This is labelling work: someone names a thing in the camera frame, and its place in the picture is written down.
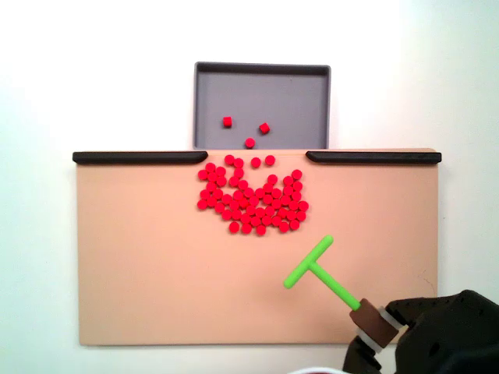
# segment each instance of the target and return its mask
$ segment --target green t-shaped tool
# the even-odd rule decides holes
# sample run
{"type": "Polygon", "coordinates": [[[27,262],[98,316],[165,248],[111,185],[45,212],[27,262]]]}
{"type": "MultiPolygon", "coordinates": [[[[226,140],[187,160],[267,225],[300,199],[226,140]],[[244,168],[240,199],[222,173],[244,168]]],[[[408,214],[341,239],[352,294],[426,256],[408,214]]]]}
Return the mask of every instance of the green t-shaped tool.
{"type": "Polygon", "coordinates": [[[333,237],[330,235],[325,236],[319,244],[315,246],[312,251],[306,255],[305,259],[294,269],[291,274],[284,281],[284,287],[291,288],[295,283],[303,276],[307,270],[314,273],[317,278],[323,281],[346,305],[348,305],[352,310],[357,310],[360,308],[360,302],[346,291],[343,286],[341,286],[331,275],[327,273],[320,265],[317,263],[320,255],[326,252],[326,249],[333,244],[333,237]]]}

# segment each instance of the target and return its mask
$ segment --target gray tray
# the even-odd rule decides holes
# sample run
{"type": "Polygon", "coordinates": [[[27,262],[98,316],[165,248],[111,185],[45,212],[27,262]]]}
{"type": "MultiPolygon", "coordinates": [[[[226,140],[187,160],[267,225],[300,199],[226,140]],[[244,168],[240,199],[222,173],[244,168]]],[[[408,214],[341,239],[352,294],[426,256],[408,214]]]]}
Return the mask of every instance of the gray tray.
{"type": "Polygon", "coordinates": [[[241,149],[252,137],[255,149],[327,148],[330,80],[327,65],[198,62],[194,146],[241,149]],[[264,122],[267,135],[258,129],[264,122]]]}

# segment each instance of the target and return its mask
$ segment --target white background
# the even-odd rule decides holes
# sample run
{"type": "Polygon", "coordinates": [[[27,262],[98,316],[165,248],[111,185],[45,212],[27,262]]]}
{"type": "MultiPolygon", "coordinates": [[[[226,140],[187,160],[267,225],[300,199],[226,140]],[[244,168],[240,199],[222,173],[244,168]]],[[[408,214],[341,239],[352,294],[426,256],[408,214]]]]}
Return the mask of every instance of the white background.
{"type": "Polygon", "coordinates": [[[498,1],[5,0],[0,372],[341,367],[344,346],[78,344],[72,152],[191,148],[196,61],[328,64],[331,147],[442,152],[439,294],[499,302],[498,1]]]}

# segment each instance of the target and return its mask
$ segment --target red token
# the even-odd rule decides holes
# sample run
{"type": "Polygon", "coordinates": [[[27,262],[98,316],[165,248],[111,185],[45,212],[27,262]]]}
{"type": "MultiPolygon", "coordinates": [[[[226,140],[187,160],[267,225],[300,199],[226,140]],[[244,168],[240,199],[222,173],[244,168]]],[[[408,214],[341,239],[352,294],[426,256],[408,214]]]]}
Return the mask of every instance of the red token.
{"type": "Polygon", "coordinates": [[[288,230],[289,230],[289,225],[288,225],[287,223],[285,223],[285,222],[281,222],[281,223],[279,224],[279,230],[280,230],[281,232],[283,232],[283,233],[284,233],[284,232],[288,232],[288,230]]]}
{"type": "Polygon", "coordinates": [[[245,181],[245,180],[241,180],[239,181],[239,183],[237,184],[238,188],[241,189],[241,190],[245,190],[248,188],[248,182],[245,181]]]}
{"type": "Polygon", "coordinates": [[[212,196],[212,197],[208,197],[208,206],[210,208],[213,208],[215,206],[215,204],[217,203],[217,200],[212,196]]]}
{"type": "Polygon", "coordinates": [[[232,196],[230,196],[228,193],[226,193],[225,195],[223,195],[221,197],[221,201],[223,202],[223,204],[228,205],[232,201],[232,196]]]}
{"type": "Polygon", "coordinates": [[[215,171],[215,164],[213,162],[208,162],[204,168],[208,173],[213,173],[215,171]]]}
{"type": "Polygon", "coordinates": [[[296,219],[300,222],[303,222],[305,219],[306,219],[306,214],[305,212],[302,212],[302,211],[299,211],[297,214],[296,214],[296,219]]]}
{"type": "Polygon", "coordinates": [[[299,222],[297,220],[293,220],[293,221],[289,222],[289,227],[292,230],[298,230],[299,229],[299,222]]]}
{"type": "Polygon", "coordinates": [[[234,191],[234,195],[232,195],[234,200],[241,200],[242,199],[242,192],[241,191],[234,191]]]}
{"type": "Polygon", "coordinates": [[[258,217],[252,217],[251,218],[251,225],[255,228],[256,226],[260,225],[262,223],[261,219],[258,217]]]}
{"type": "Polygon", "coordinates": [[[298,210],[298,202],[296,200],[293,200],[289,203],[289,209],[290,210],[298,210]]]}
{"type": "Polygon", "coordinates": [[[265,195],[264,189],[255,189],[255,196],[258,199],[261,199],[262,197],[264,197],[264,195],[265,195]]]}
{"type": "Polygon", "coordinates": [[[232,156],[231,154],[228,154],[227,156],[225,156],[225,164],[227,164],[229,166],[234,164],[234,156],[232,156]]]}
{"type": "Polygon", "coordinates": [[[284,182],[284,185],[292,185],[293,184],[293,177],[290,177],[289,175],[287,177],[284,177],[282,180],[284,182]]]}
{"type": "Polygon", "coordinates": [[[239,209],[239,203],[235,200],[231,201],[231,203],[228,205],[229,208],[231,208],[232,211],[239,209]]]}
{"type": "Polygon", "coordinates": [[[286,218],[286,214],[288,214],[288,210],[285,209],[285,208],[281,208],[279,211],[278,211],[278,216],[280,218],[286,218]]]}
{"type": "Polygon", "coordinates": [[[206,200],[201,199],[197,202],[197,207],[201,210],[205,210],[206,208],[208,208],[208,203],[206,202],[206,200]]]}
{"type": "Polygon", "coordinates": [[[243,209],[245,209],[247,206],[249,206],[250,202],[248,201],[247,198],[243,197],[240,201],[239,201],[239,206],[242,207],[243,209]]]}
{"type": "Polygon", "coordinates": [[[267,164],[268,166],[272,166],[273,164],[275,164],[275,157],[269,154],[267,157],[265,157],[265,164],[267,164]]]}
{"type": "Polygon", "coordinates": [[[267,182],[269,182],[271,185],[275,185],[278,182],[278,176],[275,174],[270,174],[267,177],[267,182]]]}
{"type": "Polygon", "coordinates": [[[234,168],[242,168],[244,166],[244,161],[242,158],[236,158],[234,160],[234,168]]]}
{"type": "Polygon", "coordinates": [[[293,170],[293,172],[291,173],[291,176],[295,179],[295,180],[298,180],[302,177],[303,173],[296,169],[296,170],[293,170]]]}
{"type": "Polygon", "coordinates": [[[282,191],[284,192],[285,195],[290,196],[291,194],[293,194],[295,190],[290,185],[287,185],[282,189],[282,191]]]}
{"type": "Polygon", "coordinates": [[[206,189],[210,192],[213,192],[215,189],[217,189],[217,185],[215,185],[213,182],[208,182],[206,184],[206,189]]]}
{"type": "Polygon", "coordinates": [[[254,168],[259,168],[261,164],[262,164],[262,161],[260,160],[260,158],[253,157],[251,159],[251,166],[253,166],[254,168]]]}
{"type": "Polygon", "coordinates": [[[296,191],[293,194],[291,194],[291,198],[295,201],[300,201],[302,199],[302,194],[296,191]]]}
{"type": "Polygon", "coordinates": [[[231,222],[231,224],[228,226],[228,229],[231,233],[235,234],[237,231],[239,231],[239,224],[237,222],[231,222]]]}
{"type": "Polygon", "coordinates": [[[244,224],[241,229],[243,234],[249,234],[251,230],[253,230],[253,226],[251,226],[250,224],[244,224]]]}
{"type": "Polygon", "coordinates": [[[296,218],[296,212],[294,210],[288,210],[286,218],[288,218],[288,221],[293,221],[296,218]]]}
{"type": "Polygon", "coordinates": [[[274,189],[274,186],[271,185],[270,183],[265,183],[264,184],[264,191],[265,191],[265,193],[271,193],[273,189],[274,189]]]}
{"type": "Polygon", "coordinates": [[[251,188],[247,188],[244,190],[244,196],[246,196],[247,198],[250,198],[251,196],[253,196],[255,192],[253,192],[253,189],[251,188]]]}
{"type": "Polygon", "coordinates": [[[293,183],[293,188],[295,191],[301,191],[303,188],[303,184],[301,182],[295,182],[293,183]]]}
{"type": "Polygon", "coordinates": [[[226,177],[218,177],[217,184],[220,187],[225,187],[225,185],[227,184],[227,178],[226,177]]]}
{"type": "Polygon", "coordinates": [[[274,209],[279,209],[281,207],[281,200],[275,199],[274,201],[272,201],[272,207],[274,209]]]}
{"type": "Polygon", "coordinates": [[[200,192],[200,196],[201,196],[201,199],[207,199],[208,197],[210,197],[210,191],[208,191],[207,189],[204,189],[203,191],[200,192]]]}
{"type": "Polygon", "coordinates": [[[306,212],[309,209],[309,204],[307,201],[300,201],[298,203],[298,208],[304,212],[306,212]]]}
{"type": "Polygon", "coordinates": [[[291,202],[291,198],[287,195],[284,195],[283,197],[281,197],[281,204],[282,205],[289,205],[289,203],[291,202]]]}
{"type": "Polygon", "coordinates": [[[264,208],[257,208],[255,211],[255,214],[258,218],[261,218],[265,215],[265,209],[264,208]]]}
{"type": "Polygon", "coordinates": [[[244,224],[248,224],[249,222],[251,222],[251,216],[248,213],[242,214],[241,222],[243,222],[244,224]]]}
{"type": "Polygon", "coordinates": [[[275,208],[273,208],[272,206],[268,206],[265,208],[265,214],[268,215],[268,216],[273,216],[275,213],[275,208]]]}
{"type": "Polygon", "coordinates": [[[248,201],[249,201],[249,204],[250,204],[251,206],[257,206],[257,205],[258,205],[258,203],[260,202],[260,199],[258,199],[256,196],[251,196],[251,197],[248,199],[248,201]]]}
{"type": "Polygon", "coordinates": [[[273,197],[274,199],[278,199],[278,198],[280,198],[280,197],[281,197],[281,195],[282,195],[282,191],[281,191],[280,189],[273,189],[273,190],[272,190],[272,197],[273,197]]]}
{"type": "Polygon", "coordinates": [[[248,138],[248,139],[246,139],[244,144],[246,145],[246,148],[253,148],[255,146],[255,139],[248,138]]]}
{"type": "Polygon", "coordinates": [[[264,122],[260,125],[260,131],[262,132],[262,134],[266,134],[270,130],[271,130],[271,128],[269,127],[269,125],[266,122],[264,122]]]}
{"type": "Polygon", "coordinates": [[[272,217],[272,224],[278,228],[279,227],[279,224],[281,223],[282,221],[282,218],[280,218],[279,216],[273,216],[272,217]]]}
{"type": "Polygon", "coordinates": [[[262,224],[264,224],[264,226],[270,226],[272,223],[272,218],[270,218],[269,216],[264,216],[262,218],[262,224]]]}
{"type": "Polygon", "coordinates": [[[209,173],[208,174],[208,181],[210,182],[216,182],[218,179],[217,173],[209,173]]]}
{"type": "Polygon", "coordinates": [[[271,205],[273,200],[274,199],[272,199],[272,196],[270,196],[270,195],[264,196],[264,204],[271,205]]]}
{"type": "Polygon", "coordinates": [[[241,219],[241,216],[242,216],[242,213],[241,213],[241,210],[237,209],[237,210],[233,210],[232,211],[232,219],[234,221],[238,221],[241,219]]]}
{"type": "Polygon", "coordinates": [[[242,176],[244,175],[244,170],[241,169],[241,168],[237,168],[234,170],[234,176],[237,177],[237,178],[242,178],[242,176]]]}
{"type": "Polygon", "coordinates": [[[216,203],[215,204],[215,212],[221,213],[225,210],[225,205],[223,203],[216,203]]]}
{"type": "Polygon", "coordinates": [[[265,231],[267,231],[267,229],[262,224],[260,226],[257,226],[257,234],[259,236],[265,235],[265,231]]]}
{"type": "Polygon", "coordinates": [[[228,180],[228,183],[229,183],[229,185],[231,185],[232,187],[237,187],[237,184],[239,183],[239,178],[237,178],[237,177],[231,177],[231,178],[228,180]]]}
{"type": "Polygon", "coordinates": [[[219,166],[218,168],[215,169],[215,174],[218,175],[219,177],[223,177],[225,175],[225,168],[223,166],[219,166]]]}
{"type": "Polygon", "coordinates": [[[224,127],[232,127],[232,117],[224,117],[222,122],[224,123],[224,127]]]}
{"type": "Polygon", "coordinates": [[[215,189],[213,191],[213,197],[217,200],[220,200],[222,196],[224,195],[223,191],[221,189],[215,189]]]}
{"type": "Polygon", "coordinates": [[[229,209],[224,210],[221,212],[221,219],[224,221],[228,221],[232,218],[232,212],[229,209]]]}
{"type": "Polygon", "coordinates": [[[246,212],[247,212],[250,216],[254,216],[256,211],[257,211],[257,209],[256,209],[256,208],[255,208],[255,206],[253,206],[253,205],[249,205],[249,206],[246,208],[246,212]]]}
{"type": "Polygon", "coordinates": [[[197,177],[201,179],[202,181],[206,181],[208,178],[208,172],[206,170],[199,170],[197,172],[197,177]]]}

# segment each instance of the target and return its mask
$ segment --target wooden board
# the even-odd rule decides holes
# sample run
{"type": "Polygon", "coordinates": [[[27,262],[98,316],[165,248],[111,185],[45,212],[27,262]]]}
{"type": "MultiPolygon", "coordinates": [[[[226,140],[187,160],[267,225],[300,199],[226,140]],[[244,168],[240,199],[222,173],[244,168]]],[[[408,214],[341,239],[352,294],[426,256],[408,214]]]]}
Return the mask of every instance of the wooden board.
{"type": "MultiPolygon", "coordinates": [[[[249,184],[269,174],[282,184],[299,168],[310,209],[298,231],[257,237],[230,235],[219,214],[196,208],[197,172],[227,153],[77,166],[81,344],[349,342],[349,309],[314,275],[283,287],[325,235],[334,243],[318,263],[358,299],[437,295],[437,165],[322,165],[272,151],[272,168],[245,167],[249,184]]],[[[246,165],[269,154],[231,153],[246,165]]]]}

